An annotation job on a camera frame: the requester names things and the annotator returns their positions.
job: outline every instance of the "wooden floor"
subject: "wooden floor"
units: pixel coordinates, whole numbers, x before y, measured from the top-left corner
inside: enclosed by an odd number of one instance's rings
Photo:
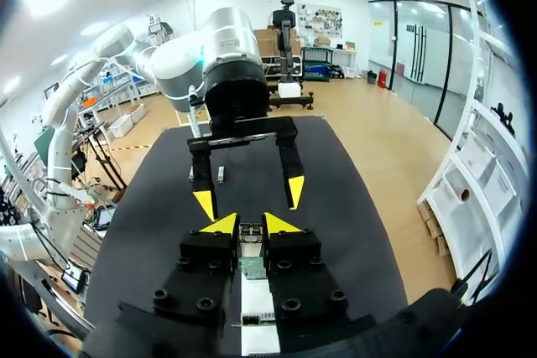
[[[449,140],[418,110],[390,91],[365,80],[305,83],[315,92],[315,110],[282,106],[271,115],[322,114],[336,132],[369,189],[394,249],[409,303],[432,288],[449,288],[455,280],[450,257],[439,257],[416,207],[449,146]],[[112,155],[128,182],[151,145],[167,127],[178,126],[175,111],[163,96],[143,99],[149,113],[126,136],[112,142]],[[111,111],[103,119],[115,116]],[[90,176],[100,176],[91,161]]]

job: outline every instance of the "white robotic arm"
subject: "white robotic arm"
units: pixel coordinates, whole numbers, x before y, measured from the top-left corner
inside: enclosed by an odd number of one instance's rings
[[[208,110],[215,112],[217,120],[230,114],[248,118],[266,113],[268,90],[262,61],[244,13],[220,9],[208,18],[201,32],[172,39],[158,48],[135,40],[123,24],[109,29],[96,40],[86,61],[63,80],[44,105],[43,123],[55,130],[48,155],[46,203],[20,172],[0,131],[0,152],[40,218],[38,231],[34,224],[0,227],[0,252],[14,261],[46,260],[52,255],[61,266],[67,263],[63,257],[70,255],[86,217],[86,208],[72,197],[76,193],[69,191],[71,147],[78,117],[75,101],[112,57],[120,64],[135,66],[145,80],[158,85],[178,112],[192,113],[190,96],[196,93],[199,98],[205,97]],[[231,92],[229,83],[233,83]],[[248,102],[243,101],[245,91],[254,95]]]
[[[133,40],[124,25],[106,31],[95,42],[87,61],[75,68],[45,103],[43,123],[55,130],[49,147],[47,202],[35,194],[13,164],[12,172],[18,171],[13,176],[21,184],[40,220],[37,230],[34,224],[0,227],[0,251],[8,258],[14,261],[46,260],[52,255],[61,266],[66,264],[63,257],[69,256],[86,217],[86,209],[68,194],[73,193],[65,192],[71,184],[71,148],[78,117],[75,101],[87,88],[87,83],[99,74],[107,59],[121,54]],[[6,156],[9,150],[2,149]],[[9,154],[6,161],[11,159],[13,156]]]

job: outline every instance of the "screw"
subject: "screw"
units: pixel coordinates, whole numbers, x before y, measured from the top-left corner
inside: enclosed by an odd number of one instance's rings
[[[291,263],[289,260],[280,260],[278,262],[278,268],[282,270],[287,270],[292,267],[293,267],[293,263]]]
[[[153,294],[155,304],[166,304],[169,302],[169,295],[165,289],[157,289]]]
[[[188,257],[180,257],[176,263],[178,268],[185,269],[190,264],[190,259]]]
[[[210,310],[213,310],[216,305],[215,305],[215,301],[213,301],[212,299],[210,298],[200,298],[196,301],[196,307],[199,309],[199,310],[205,310],[206,312],[210,311]]]
[[[322,259],[320,257],[312,257],[310,259],[311,268],[320,268],[322,266]]]
[[[209,263],[209,269],[212,271],[218,270],[221,266],[222,264],[218,260],[213,260],[212,262]]]
[[[282,303],[282,309],[287,312],[296,312],[301,306],[302,303],[297,298],[289,298]]]
[[[343,302],[347,300],[347,296],[345,295],[343,291],[341,291],[340,289],[337,289],[336,291],[330,294],[330,300],[332,302]]]

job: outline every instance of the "door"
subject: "door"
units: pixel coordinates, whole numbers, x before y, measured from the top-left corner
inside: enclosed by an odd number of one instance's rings
[[[394,62],[394,1],[369,3],[369,12],[371,13],[369,69],[377,76],[381,69],[385,70],[388,86]]]
[[[446,5],[398,1],[393,91],[435,120],[446,81],[450,27]]]

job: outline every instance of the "bulletin board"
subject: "bulletin board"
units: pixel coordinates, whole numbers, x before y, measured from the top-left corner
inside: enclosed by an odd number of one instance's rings
[[[340,8],[297,3],[297,25],[300,36],[317,37],[325,35],[341,38],[343,19]]]

